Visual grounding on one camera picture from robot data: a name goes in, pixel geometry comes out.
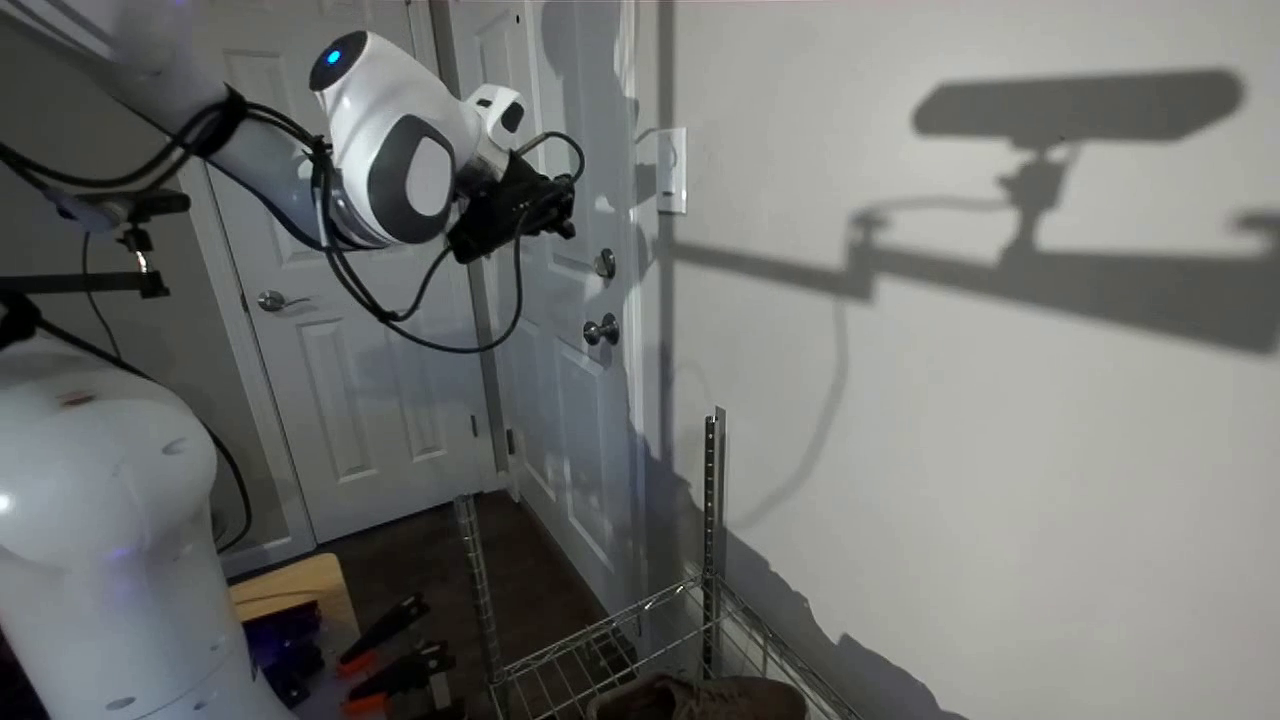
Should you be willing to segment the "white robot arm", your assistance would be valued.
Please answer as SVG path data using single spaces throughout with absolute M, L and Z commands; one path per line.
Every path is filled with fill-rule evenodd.
M 117 178 L 4 156 L 66 222 L 117 232 L 146 298 L 162 287 L 146 223 L 190 205 L 171 178 L 194 159 L 334 270 L 408 243 L 472 263 L 578 232 L 581 178 L 534 170 L 521 97 L 461 97 L 373 30 L 317 54 L 326 126 L 309 132 L 197 60 L 197 0 L 4 0 L 4 21 L 165 136 Z M 0 620 L 27 689 L 47 720 L 291 720 L 232 616 L 211 433 L 162 380 L 55 330 L 36 308 L 47 287 L 4 286 L 0 352 Z

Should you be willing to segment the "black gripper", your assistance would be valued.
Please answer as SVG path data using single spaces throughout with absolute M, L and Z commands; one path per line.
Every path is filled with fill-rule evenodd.
M 472 263 L 514 241 L 552 232 L 578 238 L 572 223 L 578 178 L 545 178 L 528 159 L 514 156 L 496 184 L 484 184 L 449 229 L 449 249 L 461 263 Z

